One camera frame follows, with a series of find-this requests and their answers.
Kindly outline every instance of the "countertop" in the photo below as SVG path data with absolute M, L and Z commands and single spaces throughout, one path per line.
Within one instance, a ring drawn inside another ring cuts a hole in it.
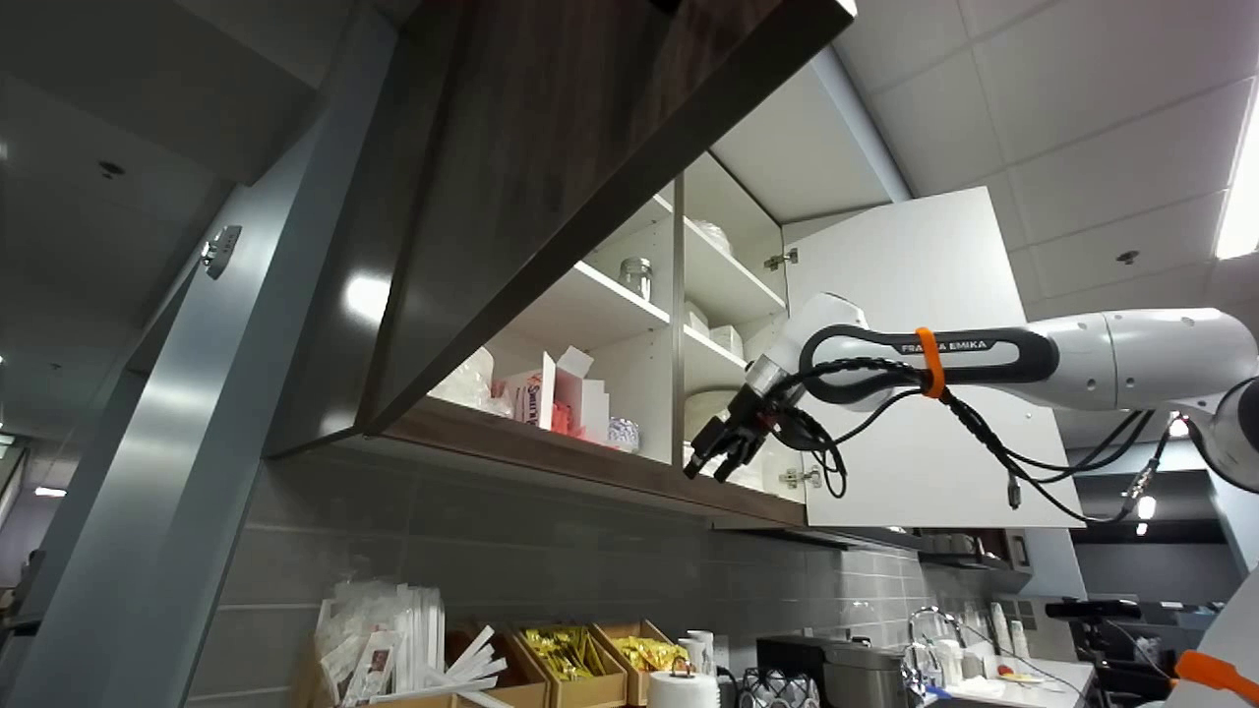
M 942 705 L 1008 705 L 1008 708 L 1078 708 L 1093 680 L 1093 665 L 1081 663 L 1017 663 L 1037 684 L 1017 688 L 1004 680 L 965 680 L 946 688 Z

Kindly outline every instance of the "tiled wall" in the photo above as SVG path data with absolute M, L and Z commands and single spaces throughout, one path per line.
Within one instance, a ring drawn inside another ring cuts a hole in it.
M 281 705 L 317 597 L 377 576 L 441 587 L 447 622 L 654 618 L 734 646 L 793 629 L 890 646 L 918 605 L 979 595 L 904 553 L 726 537 L 671 511 L 322 453 L 259 475 L 190 708 Z

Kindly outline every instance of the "black cable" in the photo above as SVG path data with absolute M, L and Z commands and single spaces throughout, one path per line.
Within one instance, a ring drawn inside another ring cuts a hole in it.
M 840 369 L 885 369 L 885 374 L 897 374 L 899 381 L 918 381 L 919 390 L 891 393 L 891 399 L 881 402 L 859 431 L 849 431 L 849 432 L 840 432 L 840 436 L 826 436 L 826 431 L 822 431 L 814 419 L 792 411 L 792 399 L 797 393 L 801 381 L 826 378 L 826 374 L 840 374 Z M 919 369 L 912 369 L 912 365 L 904 365 L 904 361 L 885 361 L 885 357 L 835 357 L 835 361 L 819 361 L 819 365 L 814 365 L 814 361 L 797 361 L 797 374 L 776 381 L 776 385 L 768 390 L 768 402 L 779 407 L 781 427 L 792 427 L 792 450 L 811 453 L 811 457 L 819 459 L 819 473 L 822 473 L 826 491 L 830 491 L 835 501 L 840 501 L 840 496 L 845 496 L 845 465 L 840 465 L 838 445 L 845 445 L 845 442 L 855 442 L 859 432 L 866 432 L 866 431 L 870 431 L 881 414 L 890 414 L 897 402 L 904 402 L 904 399 L 912 399 L 912 393 L 925 393 L 925 385 L 928 385 L 928 374 L 919 374 Z M 1088 525 L 1088 526 L 1129 520 L 1129 511 L 1135 509 L 1139 488 L 1146 488 L 1147 475 L 1155 473 L 1155 465 L 1160 465 L 1160 457 L 1165 457 L 1165 445 L 1169 445 L 1169 432 L 1165 432 L 1165 436 L 1155 442 L 1155 453 L 1147 457 L 1146 473 L 1129 486 L 1126 503 L 1118 509 L 1113 520 L 1088 520 L 1088 515 L 1081 515 L 1081 511 L 1068 511 L 1057 496 L 1049 496 L 1046 486 L 1057 486 L 1057 479 L 1066 479 L 1066 475 L 1078 475 L 1078 473 L 1093 473 L 1093 469 L 1113 465 L 1121 453 L 1133 450 L 1133 442 L 1135 442 L 1135 436 L 1146 432 L 1146 427 L 1151 421 L 1147 411 L 1146 411 L 1146 414 L 1129 414 L 1081 465 L 1037 465 L 1037 459 L 1032 459 L 1032 457 L 1012 453 L 1012 450 L 994 436 L 994 431 L 990 431 L 969 402 L 958 402 L 950 390 L 942 390 L 941 407 L 946 407 L 950 419 L 990 453 L 990 459 L 1004 465 L 1004 473 L 1008 473 L 1008 503 L 1012 503 L 1012 509 L 1021 503 L 1021 488 L 1017 488 L 1017 486 L 1032 486 L 1049 509 L 1057 509 L 1060 515 L 1068 515 L 1068 520 L 1078 520 L 1078 525 Z M 1126 436 L 1126 445 L 1121 445 L 1118 453 L 1101 457 L 1101 450 L 1113 445 L 1113 436 L 1121 436 L 1133 421 L 1135 421 L 1135 431 Z M 1057 473 L 1057 475 L 1034 479 L 1017 459 L 1032 465 L 1032 469 L 1049 469 L 1049 473 Z
M 904 399 L 919 399 L 919 390 L 899 390 L 899 393 L 891 393 L 890 402 L 881 402 L 862 427 L 855 427 L 849 432 L 840 432 L 840 436 L 830 436 L 835 445 L 845 445 L 845 442 L 855 442 L 855 436 L 862 436 L 881 414 L 890 414 L 897 402 L 904 402 Z
M 1068 475 L 1081 475 L 1081 473 L 1097 473 L 1097 469 L 1121 459 L 1121 457 L 1135 445 L 1135 436 L 1147 431 L 1147 421 L 1151 421 L 1151 411 L 1133 411 L 1133 414 L 1129 414 L 1088 457 L 1081 457 L 1078 465 L 1043 465 L 1043 459 L 1017 457 L 1015 450 L 1012 450 L 1012 457 L 1015 457 L 1017 465 L 1028 465 L 1028 469 L 1057 473 L 1057 475 L 1037 475 L 1037 486 L 1057 486 L 1057 479 L 1068 479 Z
M 1169 432 L 1155 442 L 1146 473 L 1129 486 L 1126 491 L 1126 503 L 1118 509 L 1113 520 L 1088 520 L 1088 515 L 1078 515 L 1068 511 L 1057 496 L 1046 491 L 1043 479 L 1034 479 L 1032 473 L 1017 469 L 1017 459 L 1012 459 L 1008 445 L 990 432 L 990 427 L 969 407 L 958 402 L 950 390 L 942 390 L 941 399 L 950 419 L 1008 469 L 1008 501 L 1012 509 L 1017 509 L 1021 491 L 1017 491 L 1017 479 L 1032 486 L 1049 509 L 1057 509 L 1060 515 L 1078 520 L 1078 525 L 1088 525 L 1088 526 L 1110 526 L 1110 525 L 1121 525 L 1133 515 L 1135 509 L 1135 496 L 1139 488 L 1147 486 L 1147 475 L 1155 473 L 1160 457 L 1165 457 L 1165 445 L 1169 445 Z

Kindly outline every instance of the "orange cable tie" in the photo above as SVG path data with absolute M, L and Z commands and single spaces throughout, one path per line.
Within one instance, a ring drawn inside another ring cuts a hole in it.
M 931 374 L 931 381 L 925 385 L 928 399 L 942 399 L 942 361 L 941 361 L 941 340 L 928 326 L 918 326 L 918 341 L 919 341 L 919 357 Z

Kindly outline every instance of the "wooden shelf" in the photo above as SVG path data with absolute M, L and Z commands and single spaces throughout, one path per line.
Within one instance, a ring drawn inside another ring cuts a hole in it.
M 744 385 L 747 361 L 734 357 L 733 351 L 714 348 L 699 332 L 683 326 L 683 369 L 680 381 L 689 393 L 696 390 L 718 390 L 718 385 Z
M 561 348 L 596 351 L 667 326 L 667 314 L 590 263 L 575 263 L 545 289 L 511 332 L 558 356 Z
M 452 469 L 480 469 L 519 486 L 552 486 L 645 509 L 693 511 L 723 526 L 801 532 L 801 503 L 714 479 L 683 479 L 680 469 L 447 402 L 414 407 L 382 436 L 402 442 L 418 457 L 436 453 Z
M 918 554 L 925 568 L 954 568 L 969 576 L 979 576 L 986 592 L 1021 592 L 1032 581 L 1032 570 L 1000 562 L 1000 560 L 979 560 L 979 554 Z

